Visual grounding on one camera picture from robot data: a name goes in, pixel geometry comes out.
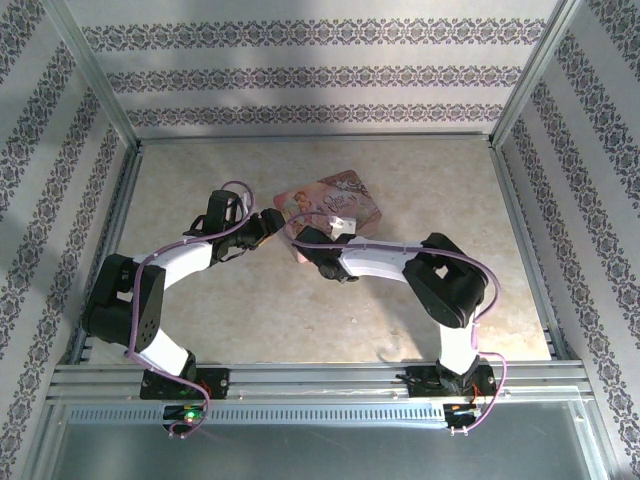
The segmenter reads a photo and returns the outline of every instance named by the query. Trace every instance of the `beige floor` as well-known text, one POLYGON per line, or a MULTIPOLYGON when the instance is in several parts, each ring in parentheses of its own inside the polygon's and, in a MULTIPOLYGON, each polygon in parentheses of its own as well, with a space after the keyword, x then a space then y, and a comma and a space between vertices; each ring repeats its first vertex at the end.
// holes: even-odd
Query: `beige floor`
MULTIPOLYGON (((531 292, 481 140, 334 141, 147 147, 120 253, 180 238, 211 190, 241 179, 258 207, 277 193, 354 169, 382 211, 376 238, 423 240, 442 232, 494 269, 503 301, 480 331, 482 350, 548 359, 531 292)), ((199 361, 364 362, 438 355, 435 323, 411 289, 365 278, 340 285, 299 265, 281 239, 191 275, 165 293, 163 329, 199 361)), ((92 363, 124 362, 96 341, 92 363)))

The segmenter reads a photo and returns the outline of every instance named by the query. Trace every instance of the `striped wallpaper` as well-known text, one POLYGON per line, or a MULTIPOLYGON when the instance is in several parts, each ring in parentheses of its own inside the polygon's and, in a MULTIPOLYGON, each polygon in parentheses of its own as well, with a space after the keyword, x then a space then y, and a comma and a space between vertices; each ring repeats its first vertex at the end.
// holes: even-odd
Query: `striped wallpaper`
POLYGON ((489 133, 555 0, 69 5, 151 138, 489 133))
POLYGON ((639 39, 638 2, 585 2, 502 149, 622 478, 640 478, 639 39))
POLYGON ((124 147, 37 1, 0 1, 0 479, 80 317, 124 147))

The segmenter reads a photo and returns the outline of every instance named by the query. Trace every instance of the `purple cable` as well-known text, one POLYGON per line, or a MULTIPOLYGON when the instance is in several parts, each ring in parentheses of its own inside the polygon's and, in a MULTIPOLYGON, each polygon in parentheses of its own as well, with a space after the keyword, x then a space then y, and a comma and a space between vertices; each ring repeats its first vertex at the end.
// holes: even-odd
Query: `purple cable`
MULTIPOLYGON (((193 434, 205 422, 205 420, 207 419, 207 413, 209 412, 209 407, 211 406, 211 399, 209 398, 209 395, 207 394, 206 390, 204 388, 202 388, 200 385, 198 385, 196 383, 193 383, 193 382, 190 382, 189 380, 185 380, 183 378, 176 377, 176 376, 171 375, 171 374, 169 374, 167 372, 164 372, 162 370, 159 370, 156 367, 154 367, 153 365, 151 365, 149 362, 147 362, 144 359, 142 359, 142 357, 140 357, 140 355, 135 353, 136 339, 138 338, 138 324, 140 322, 140 281, 142 279, 142 271, 144 270, 144 267, 149 265, 152 261, 154 261, 157 257, 162 255, 163 253, 166 253, 169 250, 173 250, 174 248, 177 248, 177 247, 182 247, 184 245, 191 245, 193 243, 204 243, 204 242, 207 242, 208 240, 215 240, 217 238, 225 237, 225 236, 227 236, 227 235, 239 230, 240 228, 242 228, 242 226, 245 223, 247 223, 247 221, 249 220, 249 217, 251 217, 251 215, 253 213, 254 206, 255 206, 255 197, 253 195, 253 191, 251 190, 251 188, 246 183, 240 182, 240 181, 237 181, 237 180, 232 180, 230 182, 225 183, 222 186, 222 190, 224 190, 229 185, 240 185, 249 194, 249 200, 251 202, 251 205, 249 206, 249 209, 248 209, 249 211, 247 212, 246 215, 244 215, 242 217, 240 222, 237 225, 234 225, 233 227, 231 227, 229 230, 225 230, 224 232, 214 233, 212 235, 205 235, 203 237, 194 237, 194 238, 190 238, 188 240, 184 239, 184 240, 181 240, 179 242, 174 242, 174 243, 171 243, 169 245, 165 245, 162 248, 159 248, 158 250, 156 250, 155 252, 153 252, 152 254, 147 256, 142 262, 140 262, 140 265, 138 266, 138 269, 136 270, 136 275, 135 275, 135 278, 134 278, 134 281, 133 281, 133 305, 132 305, 132 313, 131 313, 131 334, 129 336, 129 351, 127 352, 127 357, 129 357, 130 359, 132 359, 134 362, 138 363, 139 365, 142 365, 143 367, 148 368, 152 372, 157 373, 158 375, 161 375, 161 376, 163 376, 163 377, 165 377, 165 378, 167 378, 169 380, 173 380, 174 382, 181 383, 182 385, 185 385, 187 387, 191 387, 191 388, 199 391, 200 393, 202 393, 202 395, 204 395, 205 408, 204 408, 204 411, 202 413, 202 418, 200 419, 200 421, 197 424, 195 424, 193 426, 193 428, 191 430, 189 430, 188 432, 182 434, 181 438, 186 438, 189 435, 193 434)), ((180 422, 176 422, 176 423, 172 424, 171 427, 169 427, 169 433, 171 435, 173 435, 173 428, 179 423, 180 422)))
MULTIPOLYGON (((306 242, 300 242, 298 240, 296 240, 295 238, 291 237, 289 235, 289 233, 287 232, 286 226, 287 225, 291 225, 293 224, 294 221, 296 221, 298 218, 301 217, 307 217, 309 215, 319 215, 319 216, 323 216, 323 217, 332 217, 334 215, 329 215, 327 213, 323 213, 323 212, 313 212, 313 213, 298 213, 296 215, 294 215, 293 217, 291 217, 287 223, 285 224, 285 228, 283 229, 284 232, 284 236, 285 238, 290 241, 293 245, 296 245, 298 247, 302 247, 302 248, 311 248, 311 249, 316 249, 316 250, 334 250, 334 249, 340 249, 340 250, 366 250, 368 248, 372 249, 372 250, 385 250, 385 251, 391 251, 391 252, 402 252, 402 253, 427 253, 430 255, 439 255, 442 257, 449 257, 449 258, 453 258, 456 260, 461 260, 463 262, 466 262, 470 265, 473 265, 476 268, 479 268, 480 270, 482 270, 482 272, 487 276, 487 278, 489 278, 491 280, 491 282, 493 283, 494 286, 494 295, 493 295, 493 299, 491 300, 491 302, 489 302, 489 305, 487 305, 484 310, 482 310, 478 316, 475 318, 473 324, 473 331, 471 332, 471 347, 472 348, 476 348, 478 340, 477 340, 477 333, 476 333, 476 324, 478 323, 478 321, 480 321, 480 319, 482 317, 484 317, 487 313, 489 313, 498 303, 498 300, 500 299, 500 291, 501 291, 501 287, 500 287, 500 281, 498 280, 498 277, 496 277, 495 273, 493 273, 493 271, 487 267, 484 263, 479 262, 478 260, 471 258, 471 257, 467 257, 466 255, 462 255, 460 253, 455 253, 455 252, 449 252, 448 250, 440 250, 437 248, 425 248, 425 247, 401 247, 398 245, 380 245, 380 244, 375 244, 375 243, 371 243, 371 244, 367 244, 367 243, 356 243, 356 244, 349 244, 349 245, 345 245, 345 244, 315 244, 315 243, 306 243, 306 242)), ((505 381, 507 379, 507 361, 506 359, 499 353, 494 353, 494 352, 478 352, 478 355, 482 356, 482 357, 497 357, 498 359, 500 359, 500 361, 502 362, 502 378, 500 379, 500 383, 498 384, 498 387, 496 388, 496 393, 493 397, 493 399, 491 400, 491 402, 489 402, 489 405, 487 406, 487 409, 482 413, 482 415, 480 415, 480 417, 478 417, 476 419, 476 421, 470 425, 469 427, 465 427, 462 429, 452 429, 451 432, 452 433, 467 433, 470 430, 473 430, 474 428, 476 428, 478 425, 480 425, 485 418, 487 417, 487 415, 489 414, 489 412, 491 412, 491 410, 493 410, 493 406, 496 403, 496 399, 498 398, 498 396, 500 395, 500 393, 502 392, 502 388, 504 387, 505 381)))

